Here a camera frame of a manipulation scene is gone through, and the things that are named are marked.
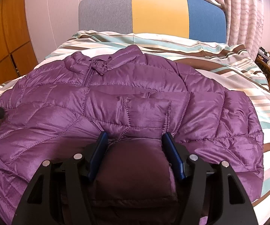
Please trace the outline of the purple quilted puffer jacket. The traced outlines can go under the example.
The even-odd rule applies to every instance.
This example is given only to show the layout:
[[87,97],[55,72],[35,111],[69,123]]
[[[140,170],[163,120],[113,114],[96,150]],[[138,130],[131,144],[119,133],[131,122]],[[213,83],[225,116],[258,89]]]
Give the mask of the purple quilted puffer jacket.
[[204,161],[228,161],[251,201],[261,196],[263,132],[251,100],[181,62],[131,45],[47,63],[0,96],[0,217],[11,224],[44,160],[82,152],[102,131],[109,151],[91,189],[103,224],[169,224],[176,187],[161,149],[170,132]]

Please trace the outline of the orange wooden wardrobe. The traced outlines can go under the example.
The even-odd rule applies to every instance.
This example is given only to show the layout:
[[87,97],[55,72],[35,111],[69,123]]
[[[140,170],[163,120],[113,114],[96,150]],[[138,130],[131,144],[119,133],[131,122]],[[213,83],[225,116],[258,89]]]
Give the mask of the orange wooden wardrobe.
[[25,0],[0,0],[0,84],[26,75],[37,64]]

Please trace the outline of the striped duvet on bed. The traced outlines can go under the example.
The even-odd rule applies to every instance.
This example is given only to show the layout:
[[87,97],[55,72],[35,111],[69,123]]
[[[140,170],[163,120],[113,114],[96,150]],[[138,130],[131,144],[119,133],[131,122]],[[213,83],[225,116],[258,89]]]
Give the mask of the striped duvet on bed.
[[[47,63],[62,60],[75,52],[81,52],[88,57],[96,57],[114,54],[131,45],[138,46],[144,54],[156,55],[189,65],[224,88],[246,94],[254,106],[263,132],[262,191],[261,196],[251,202],[257,206],[264,199],[270,200],[270,92],[263,74],[243,45],[228,46],[222,43],[200,42],[164,34],[78,31],[38,64],[34,70]],[[21,78],[6,85],[2,94],[13,88]]]

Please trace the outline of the grey yellow blue headboard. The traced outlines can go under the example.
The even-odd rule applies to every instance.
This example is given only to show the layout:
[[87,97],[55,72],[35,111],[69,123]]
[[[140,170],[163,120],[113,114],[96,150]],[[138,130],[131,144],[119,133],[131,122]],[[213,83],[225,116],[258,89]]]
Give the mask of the grey yellow blue headboard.
[[226,43],[226,17],[205,0],[82,0],[78,29]]

